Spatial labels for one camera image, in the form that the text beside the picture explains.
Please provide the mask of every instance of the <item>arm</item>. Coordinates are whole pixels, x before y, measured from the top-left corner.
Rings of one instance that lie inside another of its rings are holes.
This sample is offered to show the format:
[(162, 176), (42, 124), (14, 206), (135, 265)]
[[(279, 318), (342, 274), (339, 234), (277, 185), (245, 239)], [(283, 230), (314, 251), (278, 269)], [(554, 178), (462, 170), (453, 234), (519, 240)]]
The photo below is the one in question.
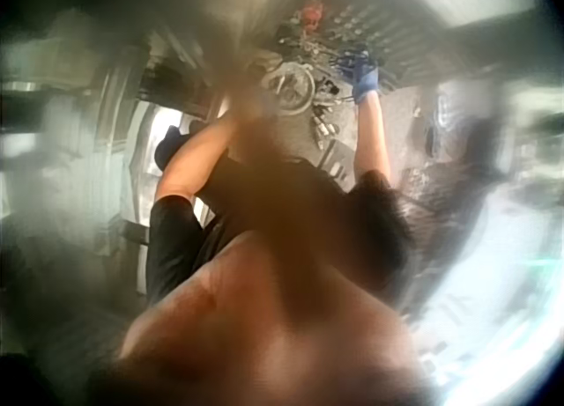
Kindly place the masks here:
[(155, 202), (170, 195), (190, 200), (208, 181), (234, 132), (233, 117), (225, 114), (186, 142), (168, 163)]
[(377, 91), (368, 92), (359, 103), (359, 138), (354, 154), (354, 175), (377, 170), (390, 181), (390, 159)]

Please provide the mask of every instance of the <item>glove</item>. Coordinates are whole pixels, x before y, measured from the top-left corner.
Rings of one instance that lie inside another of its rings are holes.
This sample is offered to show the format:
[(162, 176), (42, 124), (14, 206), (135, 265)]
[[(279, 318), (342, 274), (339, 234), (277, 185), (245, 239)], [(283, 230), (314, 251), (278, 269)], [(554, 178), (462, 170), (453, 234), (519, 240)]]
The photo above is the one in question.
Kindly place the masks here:
[(352, 85), (352, 97), (360, 104), (367, 93), (378, 91), (378, 68), (368, 52), (346, 53), (335, 61), (345, 80)]

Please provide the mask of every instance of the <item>person's left arm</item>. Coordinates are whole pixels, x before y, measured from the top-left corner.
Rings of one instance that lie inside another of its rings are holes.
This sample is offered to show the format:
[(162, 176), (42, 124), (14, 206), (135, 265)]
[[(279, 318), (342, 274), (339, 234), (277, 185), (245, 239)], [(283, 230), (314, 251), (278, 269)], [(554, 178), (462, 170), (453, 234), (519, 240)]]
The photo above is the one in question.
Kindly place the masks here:
[(208, 181), (234, 132), (233, 116), (227, 113), (191, 137), (165, 168), (155, 202), (166, 196), (180, 196), (190, 201)]

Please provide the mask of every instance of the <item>person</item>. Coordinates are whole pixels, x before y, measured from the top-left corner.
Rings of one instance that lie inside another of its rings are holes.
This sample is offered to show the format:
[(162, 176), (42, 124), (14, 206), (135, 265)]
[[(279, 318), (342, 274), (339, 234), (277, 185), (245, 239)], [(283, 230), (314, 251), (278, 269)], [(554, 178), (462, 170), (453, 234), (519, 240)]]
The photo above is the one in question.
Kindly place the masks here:
[[(131, 325), (115, 364), (94, 379), (98, 403), (368, 405), (428, 400), (408, 330), (378, 299), (390, 275), (407, 261), (409, 234), (387, 182), (390, 162), (377, 70), (355, 83), (355, 188), (339, 192), (313, 166), (288, 165), (289, 174), (300, 176), (296, 187), (311, 185), (303, 190), (305, 197), (325, 196), (305, 203), (317, 205), (312, 218), (331, 215), (336, 201), (346, 205), (341, 211), (356, 217), (320, 218), (319, 227), (330, 228), (330, 243), (324, 245), (319, 266), (310, 266), (309, 258), (300, 261), (297, 254), (278, 255), (276, 241), (268, 240), (278, 228), (266, 237), (254, 231), (254, 223), (263, 222), (263, 210), (257, 221), (233, 211), (241, 205), (239, 194), (246, 195), (253, 184), (252, 177), (241, 173), (244, 166), (225, 155), (237, 133), (235, 115), (223, 115), (160, 161), (166, 168), (152, 207), (146, 268), (152, 307)], [(218, 214), (204, 229), (192, 210), (195, 195)], [(261, 208), (258, 203), (243, 204), (252, 210)], [(282, 222), (286, 213), (272, 215)]]

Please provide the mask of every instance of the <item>bare skin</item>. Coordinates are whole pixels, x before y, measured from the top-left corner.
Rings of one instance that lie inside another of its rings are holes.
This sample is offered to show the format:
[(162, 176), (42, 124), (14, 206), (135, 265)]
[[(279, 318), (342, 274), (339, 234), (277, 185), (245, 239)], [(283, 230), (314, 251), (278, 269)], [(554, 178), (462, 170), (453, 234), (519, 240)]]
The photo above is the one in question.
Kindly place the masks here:
[[(360, 137), (383, 137), (382, 115), (367, 96), (360, 105)], [(371, 113), (377, 116), (370, 118)], [(206, 183), (234, 134), (225, 116), (187, 142), (167, 167), (157, 199), (186, 199)], [(385, 144), (375, 150), (359, 141), (358, 167), (386, 166)], [(186, 164), (202, 164), (190, 167)], [(333, 299), (309, 305), (309, 320), (288, 320), (280, 263), (261, 236), (247, 232), (131, 326), (120, 354), (124, 364), (151, 364), (179, 381), (192, 404), (371, 404), (391, 399), (415, 381), (416, 359), (395, 312), (328, 265), (295, 284)]]

